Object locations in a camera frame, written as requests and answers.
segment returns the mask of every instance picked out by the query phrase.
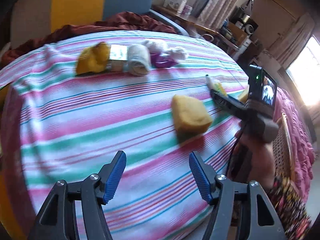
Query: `window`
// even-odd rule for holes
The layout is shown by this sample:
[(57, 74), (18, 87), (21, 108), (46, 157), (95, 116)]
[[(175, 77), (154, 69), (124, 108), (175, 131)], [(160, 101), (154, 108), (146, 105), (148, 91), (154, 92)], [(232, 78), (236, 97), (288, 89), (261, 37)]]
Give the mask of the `window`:
[(286, 71), (306, 106), (320, 101), (320, 45), (314, 37)]

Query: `person's arm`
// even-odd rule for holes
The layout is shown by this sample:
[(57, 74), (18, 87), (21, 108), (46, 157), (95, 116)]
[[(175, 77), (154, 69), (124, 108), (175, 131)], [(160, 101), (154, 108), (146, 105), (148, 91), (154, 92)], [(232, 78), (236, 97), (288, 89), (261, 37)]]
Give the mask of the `person's arm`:
[(295, 191), (290, 179), (275, 176), (272, 144), (265, 144), (247, 134), (241, 136), (239, 143), (247, 146), (252, 152), (252, 168), (248, 181), (256, 180), (264, 188), (281, 220), (287, 238), (302, 240), (310, 228), (311, 220), (307, 216), (305, 203)]

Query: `purple object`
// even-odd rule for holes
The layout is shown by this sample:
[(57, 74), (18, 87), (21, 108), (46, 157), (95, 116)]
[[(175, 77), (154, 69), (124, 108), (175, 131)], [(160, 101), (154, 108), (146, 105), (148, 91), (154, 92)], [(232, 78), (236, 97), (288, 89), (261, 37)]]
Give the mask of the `purple object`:
[(157, 68), (169, 68), (177, 64), (175, 60), (170, 57), (160, 56), (161, 53), (151, 54), (151, 64)]

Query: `pink blanket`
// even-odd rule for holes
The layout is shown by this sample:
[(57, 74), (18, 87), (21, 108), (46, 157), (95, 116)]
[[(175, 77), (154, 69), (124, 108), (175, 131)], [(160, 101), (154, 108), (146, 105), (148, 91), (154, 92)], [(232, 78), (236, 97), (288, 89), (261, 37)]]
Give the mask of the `pink blanket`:
[(276, 122), (283, 112), (288, 117), (288, 128), (295, 158), (295, 184), (301, 198), (306, 202), (310, 189), (310, 181), (313, 179), (311, 167), (315, 161), (315, 154), (299, 119), (298, 111), (290, 99), (288, 92), (278, 88), (273, 120)]

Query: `red blanket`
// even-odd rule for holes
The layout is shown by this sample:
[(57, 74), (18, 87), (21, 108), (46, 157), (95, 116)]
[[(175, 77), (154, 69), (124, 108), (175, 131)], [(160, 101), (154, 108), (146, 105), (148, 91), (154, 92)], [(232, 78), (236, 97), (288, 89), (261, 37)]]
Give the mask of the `red blanket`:
[(93, 25), (64, 25), (61, 29), (56, 30), (54, 33), (51, 33), (44, 38), (29, 40), (16, 49), (7, 51), (2, 56), (0, 69), (7, 66), (16, 58), (25, 55), (34, 49), (38, 49), (44, 44), (54, 43), (88, 33), (123, 30), (140, 30), (176, 34), (174, 28), (165, 25), (162, 22), (156, 21), (147, 15), (138, 15), (132, 12), (122, 12), (110, 17), (106, 21), (95, 22)]

